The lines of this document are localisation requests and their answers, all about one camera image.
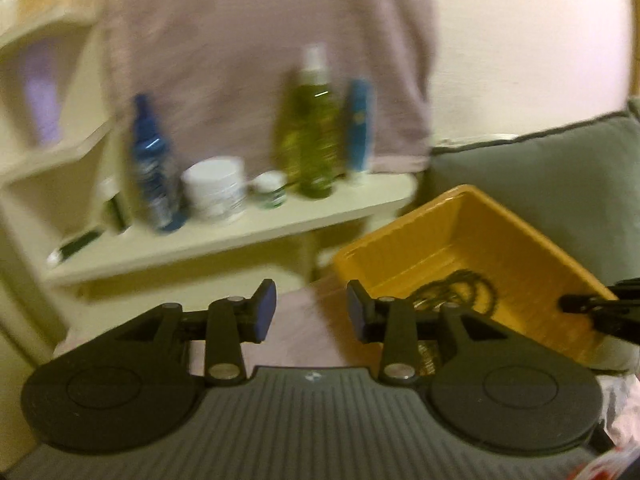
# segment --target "white shelf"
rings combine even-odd
[[[49,285],[71,285],[217,253],[287,235],[397,210],[416,189],[411,174],[372,174],[364,186],[338,182],[324,200],[289,194],[284,205],[264,210],[249,205],[242,218],[227,225],[191,219],[171,234],[136,223],[124,234],[103,234],[66,262],[44,273]]]
[[[48,12],[20,23],[0,35],[0,55],[5,58],[9,51],[49,36],[65,34],[78,27],[88,27],[96,22],[94,10],[71,9],[57,6]]]
[[[0,158],[0,185],[80,160],[112,129],[107,121],[86,137],[69,137],[47,148],[31,148],[11,160]]]

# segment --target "blue bottle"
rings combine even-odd
[[[133,160],[148,219],[160,231],[175,231],[183,226],[186,216],[180,210],[180,188],[171,146],[160,135],[148,96],[136,95],[135,103],[138,114],[134,122]]]

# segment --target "green bottle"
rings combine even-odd
[[[338,108],[329,87],[322,44],[305,49],[296,101],[300,126],[299,190],[309,198],[326,198],[334,190],[338,162]]]

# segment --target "orange object on shelf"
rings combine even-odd
[[[587,316],[558,309],[563,294],[616,297],[514,213],[473,186],[459,186],[366,235],[334,256],[340,279],[373,297],[406,298],[459,269],[478,272],[498,295],[493,319],[588,364],[604,336]]]

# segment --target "green cushion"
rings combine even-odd
[[[420,201],[473,184],[545,234],[601,282],[640,276],[640,123],[629,109],[461,148],[435,148]],[[610,338],[597,368],[635,369]]]

